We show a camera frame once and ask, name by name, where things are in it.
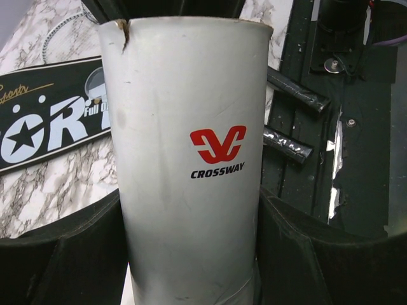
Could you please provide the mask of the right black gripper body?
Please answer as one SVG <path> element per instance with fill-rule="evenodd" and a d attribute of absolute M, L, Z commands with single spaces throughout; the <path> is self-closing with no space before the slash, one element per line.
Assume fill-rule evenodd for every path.
<path fill-rule="evenodd" d="M 96 21 L 144 17 L 203 16 L 238 18 L 244 0 L 84 0 Z"/>

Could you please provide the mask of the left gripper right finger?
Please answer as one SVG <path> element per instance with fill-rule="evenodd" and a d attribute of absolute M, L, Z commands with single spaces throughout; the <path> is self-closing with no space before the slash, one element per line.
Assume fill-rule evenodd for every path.
<path fill-rule="evenodd" d="M 256 253 L 265 304 L 406 304 L 404 233 L 346 233 L 262 187 Z"/>

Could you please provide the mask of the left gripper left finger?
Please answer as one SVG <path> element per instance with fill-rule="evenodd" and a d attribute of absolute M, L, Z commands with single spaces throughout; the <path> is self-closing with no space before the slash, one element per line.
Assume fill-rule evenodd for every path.
<path fill-rule="evenodd" d="M 118 191 L 1 239 L 1 304 L 120 304 L 128 254 Z"/>

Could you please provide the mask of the white shuttlecock tube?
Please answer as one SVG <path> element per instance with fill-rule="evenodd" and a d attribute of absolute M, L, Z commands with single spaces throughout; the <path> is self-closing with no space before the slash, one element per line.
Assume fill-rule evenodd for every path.
<path fill-rule="evenodd" d="M 252 304 L 270 26 L 99 28 L 136 304 Z"/>

